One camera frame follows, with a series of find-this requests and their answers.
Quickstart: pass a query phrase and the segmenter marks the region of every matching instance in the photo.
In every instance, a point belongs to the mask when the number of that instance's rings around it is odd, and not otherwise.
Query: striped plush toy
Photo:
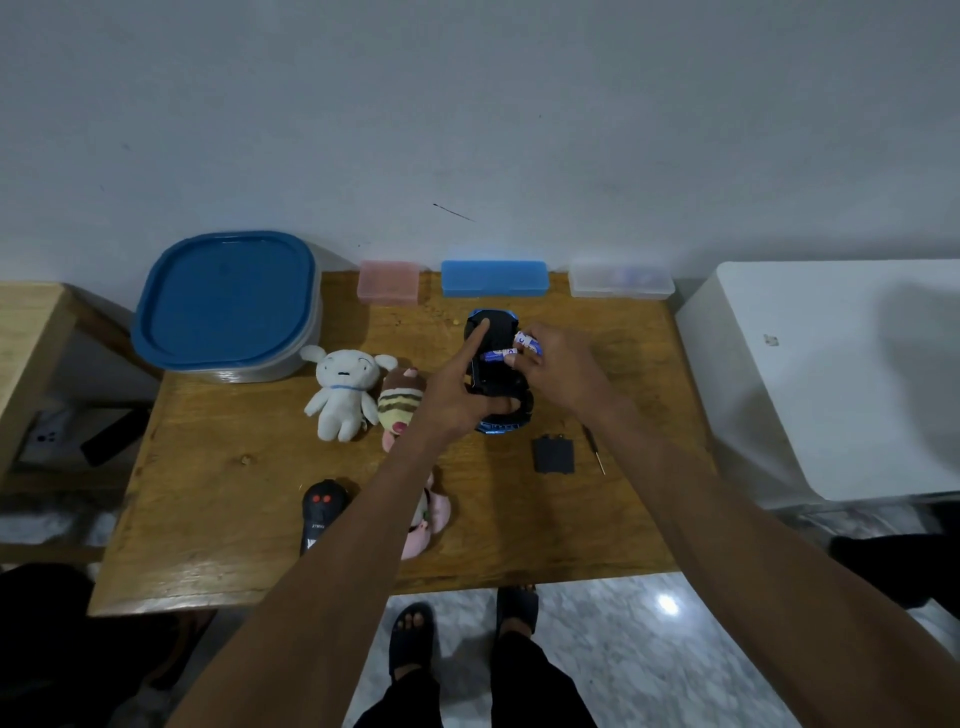
[[[387,452],[413,420],[425,390],[426,379],[420,376],[416,369],[396,367],[383,378],[383,391],[376,401],[376,412],[383,425],[382,444]],[[450,520],[449,498],[434,493],[431,488],[432,473],[427,478],[426,488],[420,494],[420,502],[410,522],[401,559],[412,559],[421,553],[430,544],[430,537],[441,531]]]
[[[420,406],[426,379],[416,369],[396,367],[383,378],[383,391],[376,401],[376,412],[383,425],[383,449],[390,452],[394,440],[403,434]]]

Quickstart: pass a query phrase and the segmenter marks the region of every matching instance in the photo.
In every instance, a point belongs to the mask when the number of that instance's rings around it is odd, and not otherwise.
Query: stuffed animal
[[[380,379],[380,367],[396,368],[396,358],[388,354],[370,356],[356,349],[340,349],[326,353],[320,347],[305,346],[300,358],[317,363],[317,381],[321,390],[307,403],[303,411],[307,417],[320,412],[317,422],[317,437],[330,441],[334,438],[345,443],[365,425],[379,422],[376,402],[367,390]]]
[[[430,537],[444,530],[444,526],[450,520],[450,499],[434,493],[430,490],[431,488],[433,488],[432,473],[427,478],[426,488],[420,494],[420,502],[417,504],[414,519],[410,522],[407,541],[400,555],[401,559],[412,559],[422,553],[430,543]]]
[[[383,389],[376,401],[376,412],[383,425],[383,449],[390,452],[394,441],[407,428],[420,406],[426,379],[416,369],[393,369],[383,377]]]

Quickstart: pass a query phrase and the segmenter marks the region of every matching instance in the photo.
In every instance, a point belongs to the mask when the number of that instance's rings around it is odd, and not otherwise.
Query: blue plastic container
[[[136,308],[136,352],[213,381],[273,381],[320,339],[320,267],[283,232],[182,240],[154,264]]]
[[[440,284],[448,298],[542,296],[550,276],[542,260],[445,260]]]

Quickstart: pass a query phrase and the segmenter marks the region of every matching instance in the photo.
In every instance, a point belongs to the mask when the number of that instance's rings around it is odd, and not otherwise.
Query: white plush toy
[[[370,356],[356,349],[326,353],[310,345],[300,350],[300,358],[317,363],[317,381],[322,389],[303,408],[307,417],[320,412],[317,437],[345,443],[360,430],[365,417],[371,425],[379,424],[376,402],[367,390],[380,379],[380,367],[396,368],[396,357]]]

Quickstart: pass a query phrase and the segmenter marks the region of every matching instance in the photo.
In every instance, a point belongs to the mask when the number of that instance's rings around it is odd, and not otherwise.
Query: screwdriver
[[[600,460],[600,451],[597,449],[597,441],[593,439],[593,433],[590,432],[590,428],[586,425],[580,425],[584,429],[584,434],[587,435],[587,442],[590,444],[590,449],[593,450],[593,455],[597,459],[597,465],[600,466],[600,472],[604,475],[607,474],[607,471],[603,469],[603,461]]]

